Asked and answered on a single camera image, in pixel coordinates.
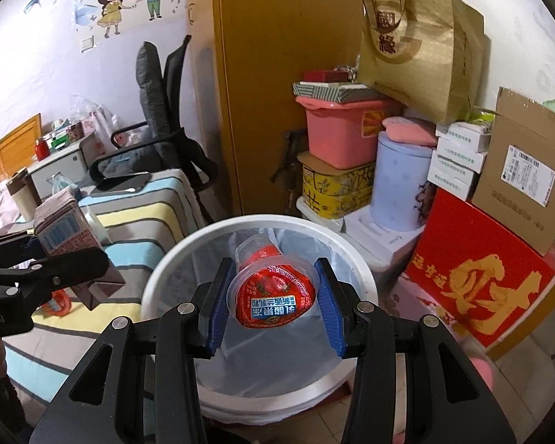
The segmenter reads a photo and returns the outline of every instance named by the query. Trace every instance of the wooden headboard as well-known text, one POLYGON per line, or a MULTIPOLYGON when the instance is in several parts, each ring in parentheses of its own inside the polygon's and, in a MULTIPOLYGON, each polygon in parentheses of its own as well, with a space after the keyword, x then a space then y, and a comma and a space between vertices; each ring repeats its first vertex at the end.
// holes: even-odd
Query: wooden headboard
POLYGON ((0 139, 0 181, 31 165, 40 136, 41 114, 37 114, 0 139))

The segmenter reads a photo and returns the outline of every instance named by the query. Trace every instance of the white trash bin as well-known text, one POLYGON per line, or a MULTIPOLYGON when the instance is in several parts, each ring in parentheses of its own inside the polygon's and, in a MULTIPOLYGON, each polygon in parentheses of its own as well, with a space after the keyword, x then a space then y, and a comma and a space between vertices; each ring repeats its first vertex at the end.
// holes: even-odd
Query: white trash bin
MULTIPOLYGON (((361 299, 378 303, 368 265, 354 247, 316 223, 282 215, 248 215, 205 227, 177 244, 152 273, 142 318, 160 317, 210 282, 223 257, 255 233, 267 234, 284 254, 310 263, 329 259, 335 275, 361 299)), ((222 346, 211 360, 196 359, 202 413, 225 423, 277 422, 318 404, 353 372, 329 345, 318 303, 288 325, 256 330, 228 318, 222 346)))

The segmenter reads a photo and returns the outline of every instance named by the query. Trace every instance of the pink stuffed toy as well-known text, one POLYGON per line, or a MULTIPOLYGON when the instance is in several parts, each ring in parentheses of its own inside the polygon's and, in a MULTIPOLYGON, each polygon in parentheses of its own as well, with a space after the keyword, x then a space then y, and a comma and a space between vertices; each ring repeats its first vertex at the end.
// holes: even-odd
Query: pink stuffed toy
POLYGON ((420 118, 388 117, 382 121, 386 136, 397 143, 435 147, 438 137, 435 125, 420 118))

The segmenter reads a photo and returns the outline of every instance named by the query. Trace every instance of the red gift box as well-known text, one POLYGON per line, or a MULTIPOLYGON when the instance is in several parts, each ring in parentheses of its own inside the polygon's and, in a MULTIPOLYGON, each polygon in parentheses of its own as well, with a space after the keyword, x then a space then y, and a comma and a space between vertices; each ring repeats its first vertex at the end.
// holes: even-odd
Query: red gift box
POLYGON ((483 211, 438 189, 406 273, 488 347, 554 277, 555 251, 540 256, 483 211))

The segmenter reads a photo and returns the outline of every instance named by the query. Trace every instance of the screw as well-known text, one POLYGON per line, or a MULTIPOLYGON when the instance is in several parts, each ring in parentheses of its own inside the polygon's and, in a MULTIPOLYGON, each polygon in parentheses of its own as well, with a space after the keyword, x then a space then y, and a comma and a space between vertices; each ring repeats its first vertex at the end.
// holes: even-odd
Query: screw
POLYGON ((436 316, 425 316, 424 317, 424 324, 428 327, 438 327, 440 320, 436 316))
POLYGON ((124 328, 127 324, 128 324, 128 320, 125 317, 118 317, 113 321, 111 326, 113 326, 114 329, 119 330, 124 328))
POLYGON ((183 302, 183 304, 179 304, 177 310, 179 314, 190 314, 195 310, 195 306, 191 302, 183 302))
POLYGON ((361 302, 358 302, 357 309, 362 314, 370 314, 370 312, 374 310, 374 304, 368 301, 361 301, 361 302))

